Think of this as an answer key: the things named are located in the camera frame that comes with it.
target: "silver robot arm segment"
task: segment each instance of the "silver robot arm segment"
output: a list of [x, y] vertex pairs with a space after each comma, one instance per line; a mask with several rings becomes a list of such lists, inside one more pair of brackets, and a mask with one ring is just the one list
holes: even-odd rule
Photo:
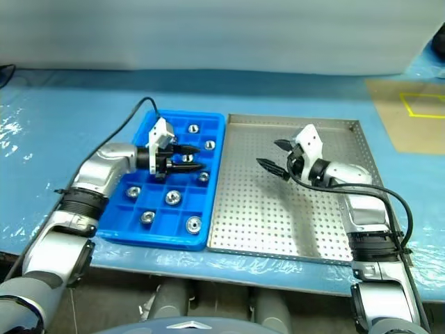
[[136, 146], [110, 143], [82, 165], [29, 248], [22, 276], [0, 285], [0, 333], [41, 333], [48, 327], [63, 290], [88, 268], [94, 249], [90, 238], [121, 177], [136, 170], [136, 159]]
[[[289, 180], [292, 172], [301, 186], [318, 191], [329, 191], [335, 184], [372, 184], [365, 168], [323, 159], [323, 143], [312, 124], [292, 141], [280, 139], [275, 144], [289, 153], [288, 170], [268, 159], [257, 161], [283, 180]], [[388, 214], [392, 213], [378, 198], [347, 193], [360, 192], [358, 186], [341, 189], [344, 191], [337, 194], [337, 200], [353, 253], [351, 267], [354, 277], [361, 281], [351, 287], [357, 331], [427, 333], [421, 327], [422, 305], [416, 302], [414, 283], [395, 242], [399, 235], [390, 228]]]

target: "blue table surface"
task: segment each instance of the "blue table surface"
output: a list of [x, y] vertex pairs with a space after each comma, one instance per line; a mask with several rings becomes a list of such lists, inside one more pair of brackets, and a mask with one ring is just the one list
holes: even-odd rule
[[[423, 54], [397, 80], [436, 81]], [[0, 251], [24, 249], [78, 163], [144, 95], [160, 109], [361, 122], [383, 182], [411, 205], [414, 277], [425, 300], [445, 301], [444, 156], [395, 151], [364, 77], [231, 71], [19, 70], [0, 90]], [[130, 141], [140, 112], [115, 138]], [[405, 227], [405, 213], [397, 206]], [[349, 294], [345, 266], [223, 253], [122, 246], [95, 238], [93, 265], [325, 294]]]

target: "perforated metal tray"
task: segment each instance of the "perforated metal tray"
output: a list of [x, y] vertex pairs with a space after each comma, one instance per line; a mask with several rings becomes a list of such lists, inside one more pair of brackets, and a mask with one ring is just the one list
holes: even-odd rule
[[285, 166], [273, 141], [313, 123], [328, 160], [357, 164], [382, 185], [357, 120], [230, 115], [207, 246], [213, 251], [348, 264], [352, 260], [335, 194], [267, 173], [256, 158]]

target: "blue plastic tray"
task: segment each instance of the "blue plastic tray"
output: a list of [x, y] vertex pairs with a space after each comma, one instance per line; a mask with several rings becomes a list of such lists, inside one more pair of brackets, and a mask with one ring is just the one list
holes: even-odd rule
[[[209, 181], [206, 184], [200, 182], [197, 179], [200, 172], [172, 174], [162, 182], [150, 175], [148, 170], [125, 175], [100, 219], [97, 235], [123, 244], [200, 251], [206, 246], [209, 235], [225, 119], [218, 113], [161, 111], [161, 115], [173, 126], [179, 144], [201, 148], [201, 152], [195, 154], [194, 161], [207, 165], [203, 171], [210, 174]], [[147, 143], [148, 132], [155, 121], [154, 112], [149, 112], [133, 138], [134, 144], [144, 146]], [[199, 133], [189, 134], [190, 124], [198, 125]], [[206, 141], [215, 141], [215, 149], [205, 150]], [[181, 156], [175, 155], [173, 160], [181, 161]], [[126, 196], [125, 192], [130, 186], [141, 188], [135, 200]], [[170, 190], [181, 192], [182, 198], [178, 205], [165, 202], [165, 195]], [[145, 211], [156, 213], [154, 221], [149, 225], [140, 222], [140, 216]], [[198, 234], [190, 234], [186, 230], [186, 222], [191, 216], [201, 217], [202, 225]]]

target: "yellow line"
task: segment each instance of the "yellow line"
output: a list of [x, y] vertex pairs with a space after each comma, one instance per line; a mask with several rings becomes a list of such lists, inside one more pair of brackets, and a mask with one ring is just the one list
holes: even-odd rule
[[410, 117], [418, 117], [418, 118], [436, 118], [436, 119], [445, 119], [443, 115], [423, 115], [420, 113], [415, 113], [414, 115], [410, 115]]
[[403, 105], [405, 106], [406, 110], [408, 110], [408, 113], [410, 114], [410, 117], [414, 115], [414, 113], [411, 110], [410, 105], [405, 100], [405, 93], [400, 93], [400, 99], [402, 100]]
[[416, 96], [416, 97], [436, 97], [440, 101], [445, 102], [445, 95], [440, 94], [421, 94], [421, 93], [400, 93], [400, 99], [402, 100], [403, 105], [405, 106], [406, 110], [408, 111], [410, 117], [417, 117], [417, 118], [435, 118], [438, 120], [445, 119], [444, 115], [426, 115], [422, 113], [414, 113], [411, 109], [410, 104], [405, 99], [405, 96]]
[[443, 94], [423, 94], [423, 93], [400, 93], [404, 96], [418, 96], [418, 97], [437, 97], [439, 99], [445, 98], [445, 95]]

